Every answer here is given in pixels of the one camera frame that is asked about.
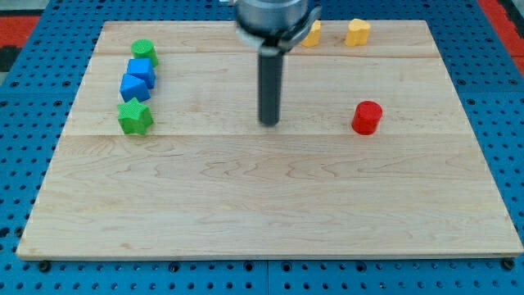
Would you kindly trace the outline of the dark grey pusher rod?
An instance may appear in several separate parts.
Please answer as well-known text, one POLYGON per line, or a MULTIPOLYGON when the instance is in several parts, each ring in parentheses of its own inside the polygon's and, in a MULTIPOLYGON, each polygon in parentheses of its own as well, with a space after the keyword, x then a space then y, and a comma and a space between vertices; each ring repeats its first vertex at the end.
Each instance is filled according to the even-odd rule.
POLYGON ((262 125, 275 126, 280 120, 283 53, 276 48, 261 48, 258 53, 258 119, 262 125))

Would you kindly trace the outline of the yellow block behind arm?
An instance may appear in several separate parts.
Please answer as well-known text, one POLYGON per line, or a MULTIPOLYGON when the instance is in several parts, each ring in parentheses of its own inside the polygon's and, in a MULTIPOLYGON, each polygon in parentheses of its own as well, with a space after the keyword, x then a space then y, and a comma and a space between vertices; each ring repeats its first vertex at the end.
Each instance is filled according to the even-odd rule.
POLYGON ((320 42, 322 23, 315 20, 312 24, 308 35, 301 41, 301 45, 307 48, 315 47, 320 42))

